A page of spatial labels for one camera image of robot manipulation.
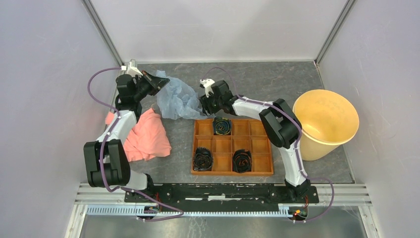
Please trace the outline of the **orange wooden divided tray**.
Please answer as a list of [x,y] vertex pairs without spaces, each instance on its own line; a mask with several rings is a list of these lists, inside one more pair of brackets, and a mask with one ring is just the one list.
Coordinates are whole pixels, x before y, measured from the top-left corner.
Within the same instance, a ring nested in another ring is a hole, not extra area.
[[[263,124],[256,119],[232,119],[229,135],[216,135],[213,120],[196,120],[194,123],[193,152],[197,148],[209,149],[213,156],[213,166],[209,171],[195,171],[191,162],[191,174],[195,176],[262,176],[274,174],[271,143]],[[237,173],[233,171],[232,158],[239,149],[251,153],[251,170]]]

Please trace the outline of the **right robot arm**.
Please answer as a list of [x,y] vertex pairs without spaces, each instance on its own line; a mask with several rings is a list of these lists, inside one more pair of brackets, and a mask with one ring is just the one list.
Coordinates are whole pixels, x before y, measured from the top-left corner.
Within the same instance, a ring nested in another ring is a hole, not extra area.
[[278,148],[282,157],[286,196],[292,202],[301,201],[311,182],[300,151],[302,126],[285,100],[264,102],[234,95],[224,80],[201,79],[200,87],[205,91],[199,98],[204,114],[212,115],[222,110],[230,115],[262,122],[268,139]]

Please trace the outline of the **translucent blue plastic trash bag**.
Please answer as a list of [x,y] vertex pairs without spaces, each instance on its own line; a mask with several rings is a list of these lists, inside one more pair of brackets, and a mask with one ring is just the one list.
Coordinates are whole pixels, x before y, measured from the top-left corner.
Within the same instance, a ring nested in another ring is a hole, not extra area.
[[157,70],[157,77],[168,78],[169,82],[157,93],[157,106],[164,119],[207,119],[202,112],[198,93],[176,77],[167,76]]

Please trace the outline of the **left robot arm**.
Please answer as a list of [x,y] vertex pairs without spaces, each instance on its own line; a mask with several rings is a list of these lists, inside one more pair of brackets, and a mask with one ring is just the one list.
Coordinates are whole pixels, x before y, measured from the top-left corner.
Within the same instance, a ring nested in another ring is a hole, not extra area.
[[147,174],[131,170],[123,144],[129,132],[140,119],[141,101],[148,95],[156,95],[170,80],[137,68],[121,68],[123,73],[115,82],[117,95],[113,105],[97,98],[96,102],[114,111],[108,128],[95,141],[84,145],[84,159],[88,184],[113,192],[118,188],[136,190],[144,202],[150,202],[156,189],[149,185]]

